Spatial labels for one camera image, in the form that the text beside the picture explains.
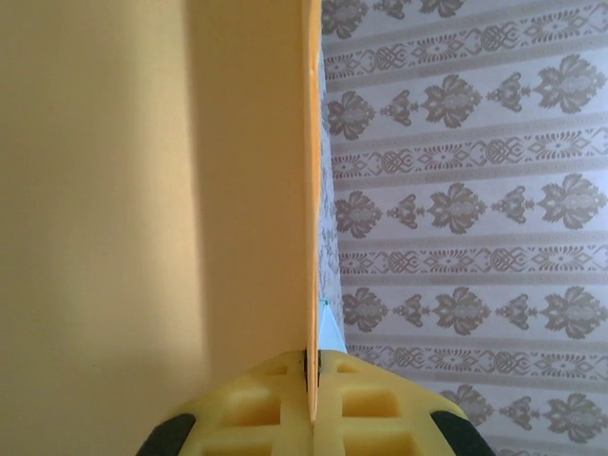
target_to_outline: yellow plastic object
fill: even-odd
[[[197,418],[179,456],[310,456],[304,366],[304,351],[281,354],[175,410]]]
[[[453,456],[430,414],[466,415],[445,397],[340,351],[321,369],[314,455]]]
[[[175,410],[196,417],[176,456],[454,455],[430,414],[466,419],[455,404],[340,351],[321,361],[314,426],[304,351],[291,351]]]

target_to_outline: floral motif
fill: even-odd
[[[545,328],[565,330],[573,339],[584,339],[608,318],[608,309],[583,287],[570,287],[564,296],[550,294],[544,300],[548,306],[541,314],[549,319]]]
[[[530,95],[529,87],[522,87],[520,79],[522,74],[515,72],[501,82],[501,86],[493,92],[487,94],[486,98],[490,101],[500,102],[500,104],[513,112],[520,112],[522,96]]]
[[[541,456],[539,453],[532,454],[529,451],[526,451],[525,449],[521,449],[516,452],[515,449],[503,448],[500,451],[495,449],[494,452],[496,453],[496,456]]]
[[[551,108],[560,104],[565,114],[580,112],[606,83],[606,76],[578,54],[561,59],[560,68],[542,69],[539,76],[542,82],[534,91],[542,95],[540,106]]]
[[[458,128],[482,100],[480,93],[457,74],[444,78],[442,86],[425,89],[427,100],[422,107],[428,111],[427,121],[443,120],[448,128]]]
[[[585,355],[572,353],[544,353],[535,366],[541,369],[541,375],[558,378],[585,378],[593,368],[585,361]]]
[[[536,316],[538,311],[528,307],[528,295],[520,294],[515,299],[511,299],[508,304],[496,310],[496,315],[500,315],[509,320],[521,330],[528,330],[528,317]]]
[[[429,360],[437,369],[457,372],[471,372],[471,366],[478,362],[471,350],[458,349],[435,349]]]
[[[416,42],[416,49],[411,55],[418,58],[418,63],[432,64],[458,57],[458,49],[464,44],[457,39],[456,33],[431,36]]]
[[[353,57],[352,52],[327,57],[324,62],[327,79],[342,79],[354,76]]]
[[[460,144],[433,145],[423,151],[418,162],[423,163],[425,169],[432,170],[462,168],[469,156]]]
[[[585,263],[592,260],[583,247],[565,245],[561,247],[539,247],[532,260],[540,271],[582,271]]]
[[[409,114],[418,109],[418,104],[410,103],[409,90],[402,91],[390,101],[390,104],[380,109],[380,114],[390,117],[402,126],[410,126]]]
[[[338,231],[351,231],[354,238],[364,238],[382,217],[382,211],[360,191],[352,192],[348,201],[337,200],[335,211]]]
[[[536,154],[537,160],[569,159],[580,157],[589,141],[581,131],[562,131],[536,136],[529,150]]]
[[[551,410],[543,416],[551,420],[549,430],[566,432],[572,442],[586,444],[608,428],[608,416],[585,394],[570,394],[566,402],[551,399],[548,404]]]
[[[434,274],[458,274],[465,273],[473,261],[467,250],[435,250],[428,253],[425,264]]]
[[[484,202],[460,182],[452,183],[447,195],[437,192],[430,197],[433,205],[428,211],[435,217],[433,226],[443,228],[449,225],[451,232],[456,235],[465,234],[485,212]]]
[[[381,364],[381,362],[378,361],[378,359],[380,358],[380,353],[369,345],[349,345],[348,351],[349,354],[352,354],[353,356],[362,359],[366,363],[370,363],[375,366]]]
[[[368,261],[365,254],[361,253],[340,253],[340,273],[349,274],[367,274],[368,268],[366,265]]]
[[[492,210],[502,212],[519,224],[525,223],[525,210],[532,209],[534,201],[531,199],[526,201],[523,192],[525,192],[525,187],[523,185],[518,186],[515,190],[504,195],[503,199],[492,204]]]
[[[411,298],[407,299],[406,302],[392,310],[394,314],[403,316],[409,323],[414,325],[416,328],[422,328],[423,315],[428,315],[430,309],[423,307],[420,303],[422,297],[419,294],[415,294]]]
[[[490,315],[489,308],[467,287],[455,289],[452,296],[440,294],[436,299],[439,305],[433,313],[439,316],[437,325],[442,328],[453,326],[459,335],[470,335]]]
[[[362,162],[358,155],[339,155],[332,157],[334,179],[358,178],[361,176],[359,166]]]
[[[344,133],[349,141],[358,139],[376,115],[373,107],[352,90],[342,94],[341,102],[330,102],[328,108],[330,133],[334,136]]]
[[[359,288],[352,294],[344,294],[344,323],[356,325],[359,331],[369,333],[387,316],[389,308],[369,288]]]
[[[406,15],[403,13],[403,7],[406,3],[411,3],[411,0],[379,0],[373,4],[376,11],[383,11],[386,15],[395,19],[403,19]]]
[[[351,38],[369,9],[362,0],[324,0],[322,8],[323,34],[335,32],[342,40]]]
[[[530,22],[524,33],[537,44],[580,36],[579,28],[587,21],[579,16],[578,9],[570,9],[533,17]]]
[[[437,10],[441,17],[451,17],[463,5],[465,0],[421,0],[420,12],[429,14]]]
[[[387,215],[389,217],[393,217],[394,219],[398,219],[407,227],[415,230],[418,228],[416,217],[422,216],[425,213],[425,209],[423,207],[417,207],[415,201],[415,195],[408,195],[407,198],[399,201],[399,205],[397,207],[393,207],[392,209],[388,210]]]
[[[532,398],[524,396],[510,406],[501,408],[499,413],[510,418],[520,428],[532,430],[530,421],[532,418],[540,418],[541,415],[530,407],[530,402],[532,402]]]
[[[442,391],[441,395],[460,406],[474,426],[479,426],[494,413],[494,408],[470,385],[461,385],[456,392]]]
[[[561,186],[550,183],[542,191],[545,196],[539,206],[546,211],[542,219],[551,222],[563,220],[564,226],[570,230],[581,229],[607,201],[606,196],[581,174],[569,174]]]

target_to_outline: wallpaper pattern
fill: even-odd
[[[349,351],[608,454],[608,1],[325,0]]]

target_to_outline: black rubber edge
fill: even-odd
[[[449,411],[435,411],[430,417],[444,434],[454,456],[496,456],[470,421]]]
[[[136,456],[178,456],[197,418],[183,413],[156,426]]]

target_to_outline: square hole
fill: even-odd
[[[235,394],[228,404],[224,426],[272,426],[281,424],[281,400],[269,391]]]
[[[354,368],[350,364],[340,363],[338,364],[338,373],[359,373],[359,369]]]
[[[273,444],[233,446],[230,448],[207,449],[204,456],[272,456]]]
[[[388,389],[352,389],[342,396],[342,416],[395,418],[401,413],[397,397]]]
[[[344,436],[345,456],[422,456],[409,432],[348,433]]]

